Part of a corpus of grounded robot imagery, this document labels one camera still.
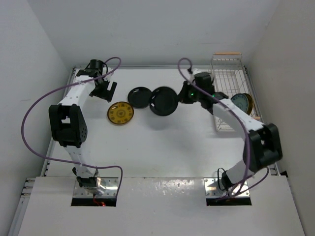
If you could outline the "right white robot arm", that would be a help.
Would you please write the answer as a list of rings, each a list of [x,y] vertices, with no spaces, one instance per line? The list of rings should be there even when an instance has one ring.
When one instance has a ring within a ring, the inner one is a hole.
[[[242,159],[222,173],[218,181],[221,191],[231,189],[283,157],[276,125],[264,124],[242,111],[223,92],[216,92],[209,72],[188,70],[178,95],[181,103],[199,102],[210,114],[223,120],[244,140]]]

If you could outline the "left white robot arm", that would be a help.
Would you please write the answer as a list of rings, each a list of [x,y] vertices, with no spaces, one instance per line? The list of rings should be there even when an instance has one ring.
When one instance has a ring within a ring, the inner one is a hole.
[[[48,110],[52,138],[65,148],[74,162],[72,171],[79,186],[94,196],[102,196],[106,187],[101,184],[98,170],[91,168],[92,159],[84,145],[88,128],[82,109],[88,97],[112,101],[117,83],[110,83],[111,75],[103,76],[108,71],[103,61],[92,59],[85,69],[78,71],[75,85],[67,95]]]

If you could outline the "blue floral green plate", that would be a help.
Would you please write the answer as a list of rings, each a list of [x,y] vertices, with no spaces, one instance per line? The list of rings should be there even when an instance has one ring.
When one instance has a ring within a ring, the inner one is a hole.
[[[232,96],[231,101],[243,112],[246,113],[248,108],[248,100],[245,97],[244,93],[238,93]]]

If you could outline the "black plate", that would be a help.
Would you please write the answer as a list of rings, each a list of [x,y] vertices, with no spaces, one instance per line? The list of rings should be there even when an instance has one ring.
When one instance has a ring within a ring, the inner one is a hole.
[[[136,109],[144,109],[148,107],[152,91],[146,87],[133,88],[127,96],[128,103]]]
[[[158,116],[169,116],[176,111],[178,103],[178,96],[174,89],[158,87],[152,91],[149,108]]]

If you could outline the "black plate front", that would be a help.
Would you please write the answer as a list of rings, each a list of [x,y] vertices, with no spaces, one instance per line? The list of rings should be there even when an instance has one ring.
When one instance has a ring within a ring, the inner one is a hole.
[[[178,103],[178,96],[174,89],[158,87],[152,91],[149,108],[158,116],[169,116],[176,111]]]

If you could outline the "yellow patterned plate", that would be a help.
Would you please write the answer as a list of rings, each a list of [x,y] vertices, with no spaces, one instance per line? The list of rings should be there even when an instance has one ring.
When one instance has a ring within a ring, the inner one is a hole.
[[[245,97],[247,98],[248,100],[248,108],[247,108],[247,111],[246,113],[248,115],[250,115],[252,113],[252,110],[253,110],[253,107],[254,107],[254,102],[253,102],[253,98],[250,94],[248,93],[244,93]]]
[[[132,120],[134,108],[128,102],[116,102],[107,111],[108,120],[114,125],[124,125]]]

